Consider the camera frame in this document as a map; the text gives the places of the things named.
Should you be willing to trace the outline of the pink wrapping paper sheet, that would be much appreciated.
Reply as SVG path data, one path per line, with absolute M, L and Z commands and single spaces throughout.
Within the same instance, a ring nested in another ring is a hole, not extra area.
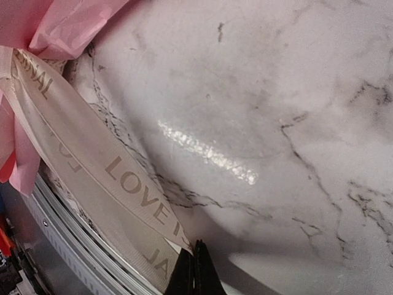
M 126 1 L 1 1 L 1 48 L 72 60 Z M 41 158 L 1 92 L 1 182 L 30 195 Z

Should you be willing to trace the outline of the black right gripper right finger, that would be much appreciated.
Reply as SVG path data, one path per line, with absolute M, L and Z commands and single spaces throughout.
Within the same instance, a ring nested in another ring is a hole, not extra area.
M 194 249 L 194 294 L 227 295 L 214 267 L 206 244 L 197 240 Z

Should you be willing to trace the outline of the cream printed ribbon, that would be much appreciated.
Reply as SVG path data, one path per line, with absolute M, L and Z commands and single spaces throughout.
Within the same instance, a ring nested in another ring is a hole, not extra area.
M 189 241 L 170 204 L 88 103 L 46 62 L 1 48 L 1 89 L 34 147 L 109 244 L 164 291 Z

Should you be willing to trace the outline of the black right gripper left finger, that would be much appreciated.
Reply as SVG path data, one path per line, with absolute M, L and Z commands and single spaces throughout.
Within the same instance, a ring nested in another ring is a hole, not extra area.
M 194 286 L 193 256 L 181 249 L 164 295 L 192 295 Z

